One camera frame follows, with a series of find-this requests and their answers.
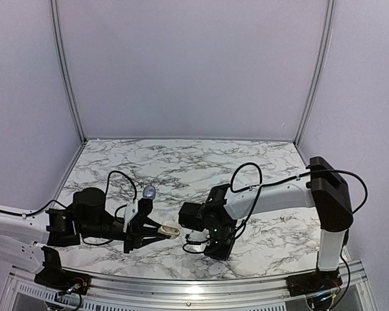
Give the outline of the white charging case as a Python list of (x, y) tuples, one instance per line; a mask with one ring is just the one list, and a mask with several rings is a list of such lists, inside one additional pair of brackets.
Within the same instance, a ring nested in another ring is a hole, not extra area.
[(158, 233), (167, 236), (169, 239), (177, 238), (182, 231), (182, 227), (177, 222), (168, 220), (160, 225)]

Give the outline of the purple earbud charging case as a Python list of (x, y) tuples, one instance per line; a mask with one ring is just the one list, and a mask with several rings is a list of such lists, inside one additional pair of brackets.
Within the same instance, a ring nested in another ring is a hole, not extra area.
[(143, 189), (143, 198), (148, 200), (154, 200), (156, 197), (156, 188), (152, 185), (147, 185)]

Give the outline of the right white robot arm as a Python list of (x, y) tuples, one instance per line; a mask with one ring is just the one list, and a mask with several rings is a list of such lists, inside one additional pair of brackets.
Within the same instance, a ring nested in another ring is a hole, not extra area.
[(333, 280), (345, 235), (353, 224), (349, 187), (344, 171), (324, 158), (313, 157), (303, 172), (284, 179), (265, 181), (235, 189), (230, 182), (213, 187), (204, 203), (185, 202), (178, 223), (193, 231), (207, 231), (207, 257), (228, 260), (237, 235), (254, 214), (305, 207), (315, 208), (320, 221), (320, 249), (316, 270), (308, 277), (314, 290)]

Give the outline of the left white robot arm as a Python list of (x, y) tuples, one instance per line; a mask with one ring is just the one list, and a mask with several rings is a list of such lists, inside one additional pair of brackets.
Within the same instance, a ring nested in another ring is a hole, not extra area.
[(85, 238), (123, 242), (129, 253), (151, 243), (176, 238), (176, 226), (159, 224), (149, 218), (156, 191), (147, 186), (141, 199), (122, 205), (124, 216), (111, 215), (106, 209), (106, 193), (90, 187), (74, 193), (69, 206), (45, 206), (35, 212), (0, 206), (0, 255), (31, 272), (41, 269), (44, 251), (35, 243), (51, 248), (76, 246)]

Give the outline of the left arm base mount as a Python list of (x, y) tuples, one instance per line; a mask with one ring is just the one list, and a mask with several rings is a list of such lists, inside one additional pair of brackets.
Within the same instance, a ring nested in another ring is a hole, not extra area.
[(44, 254), (43, 268), (34, 277), (36, 284), (59, 290), (63, 293), (68, 293), (71, 290), (80, 295), (87, 294), (91, 279), (90, 275), (63, 269), (57, 250), (48, 246), (43, 246), (41, 250)]

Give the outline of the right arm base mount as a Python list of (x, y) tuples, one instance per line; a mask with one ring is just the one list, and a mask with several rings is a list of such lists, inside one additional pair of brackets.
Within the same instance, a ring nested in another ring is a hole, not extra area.
[(309, 295), (342, 285), (339, 269), (335, 271), (320, 271), (290, 275), (287, 277), (287, 289), (291, 297)]

